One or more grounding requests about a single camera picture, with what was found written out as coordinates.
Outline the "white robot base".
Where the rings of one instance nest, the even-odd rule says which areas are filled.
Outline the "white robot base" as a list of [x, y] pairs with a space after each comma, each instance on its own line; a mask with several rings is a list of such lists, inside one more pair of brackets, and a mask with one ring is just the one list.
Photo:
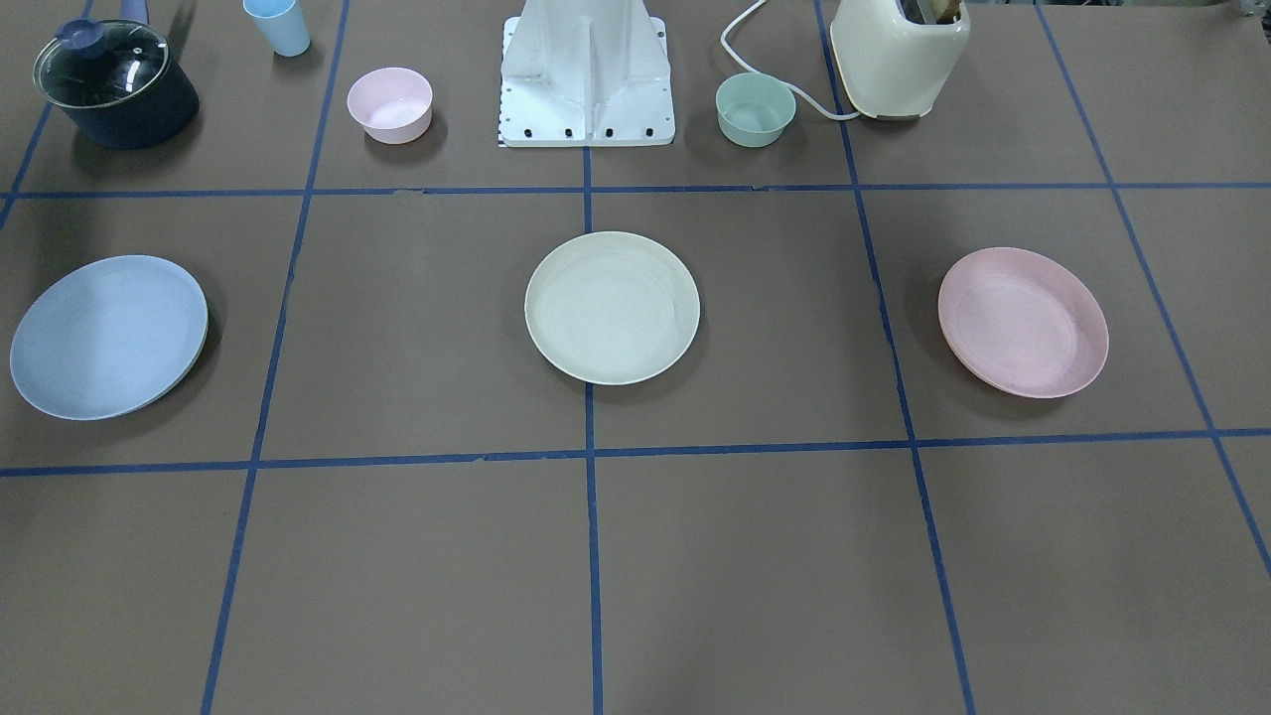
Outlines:
[[676, 135], [666, 24], [643, 1], [526, 1], [505, 19], [503, 149], [644, 149]]

